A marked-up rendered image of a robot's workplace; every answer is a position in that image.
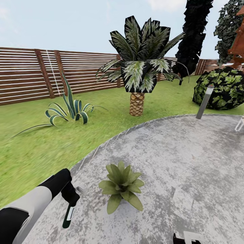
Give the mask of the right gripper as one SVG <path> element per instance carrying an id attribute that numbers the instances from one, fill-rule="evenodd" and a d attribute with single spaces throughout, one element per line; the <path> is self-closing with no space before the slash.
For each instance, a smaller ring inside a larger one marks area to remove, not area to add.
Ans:
<path id="1" fill-rule="evenodd" d="M 191 242 L 192 244 L 200 244 L 200 241 L 192 241 Z M 179 238 L 176 238 L 176 235 L 174 233 L 174 236 L 173 236 L 173 244 L 186 244 L 184 239 L 179 239 Z"/>

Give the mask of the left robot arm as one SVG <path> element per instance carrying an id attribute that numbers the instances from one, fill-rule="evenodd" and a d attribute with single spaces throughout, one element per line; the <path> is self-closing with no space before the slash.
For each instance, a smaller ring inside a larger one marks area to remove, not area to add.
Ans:
<path id="1" fill-rule="evenodd" d="M 0 210 L 0 244 L 22 244 L 51 200 L 60 192 L 74 206 L 80 198 L 76 192 L 86 195 L 87 189 L 81 183 L 72 186 L 71 181 L 69 169 L 64 168 L 3 207 Z"/>

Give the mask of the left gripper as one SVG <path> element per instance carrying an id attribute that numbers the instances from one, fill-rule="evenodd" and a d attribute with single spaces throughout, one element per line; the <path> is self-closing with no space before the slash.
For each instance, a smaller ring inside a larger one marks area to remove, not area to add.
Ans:
<path id="1" fill-rule="evenodd" d="M 80 196 L 75 192 L 74 187 L 72 186 L 71 190 L 67 193 L 62 193 L 62 197 L 71 205 L 74 206 L 79 200 Z"/>

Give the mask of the insectifuge atomizer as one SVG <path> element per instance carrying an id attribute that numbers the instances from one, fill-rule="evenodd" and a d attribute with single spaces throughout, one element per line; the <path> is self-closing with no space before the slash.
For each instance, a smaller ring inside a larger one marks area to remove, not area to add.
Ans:
<path id="1" fill-rule="evenodd" d="M 63 225 L 62 225 L 62 227 L 64 229 L 67 229 L 69 227 L 69 224 L 70 224 L 71 219 L 73 217 L 74 210 L 75 210 L 75 206 L 71 206 L 69 204 L 67 212 L 66 212 L 66 215 L 65 215 L 65 218 L 64 218 L 64 221 L 63 221 Z"/>

